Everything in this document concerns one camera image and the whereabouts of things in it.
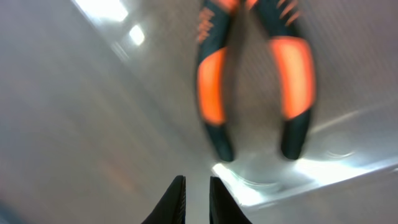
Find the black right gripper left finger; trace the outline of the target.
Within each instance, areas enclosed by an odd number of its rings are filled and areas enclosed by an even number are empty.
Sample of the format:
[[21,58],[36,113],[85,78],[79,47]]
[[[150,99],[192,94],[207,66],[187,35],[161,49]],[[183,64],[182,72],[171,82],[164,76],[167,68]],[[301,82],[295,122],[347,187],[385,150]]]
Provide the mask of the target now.
[[178,175],[142,224],[185,224],[186,177]]

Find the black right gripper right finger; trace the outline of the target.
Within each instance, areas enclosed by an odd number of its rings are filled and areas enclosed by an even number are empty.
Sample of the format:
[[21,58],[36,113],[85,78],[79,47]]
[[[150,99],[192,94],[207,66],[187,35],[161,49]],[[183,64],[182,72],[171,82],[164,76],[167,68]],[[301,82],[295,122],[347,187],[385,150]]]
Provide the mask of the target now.
[[219,177],[210,177],[210,224],[252,224]]

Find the clear plastic container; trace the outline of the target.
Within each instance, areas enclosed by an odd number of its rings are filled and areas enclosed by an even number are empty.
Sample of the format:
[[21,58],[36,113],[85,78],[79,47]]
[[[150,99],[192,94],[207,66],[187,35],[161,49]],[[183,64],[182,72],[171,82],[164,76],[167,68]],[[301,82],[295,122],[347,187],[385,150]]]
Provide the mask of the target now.
[[193,95],[200,1],[1,2],[1,211],[140,223],[219,175],[253,223],[397,222],[397,2],[299,1],[317,63],[306,149],[215,159]]

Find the orange black needle-nose pliers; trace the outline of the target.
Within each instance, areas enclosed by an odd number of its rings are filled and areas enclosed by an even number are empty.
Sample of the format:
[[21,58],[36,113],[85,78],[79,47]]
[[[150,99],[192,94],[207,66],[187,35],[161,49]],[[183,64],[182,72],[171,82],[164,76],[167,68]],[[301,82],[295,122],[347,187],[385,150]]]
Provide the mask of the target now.
[[215,159],[299,159],[317,100],[300,2],[202,1],[195,44],[195,107]]

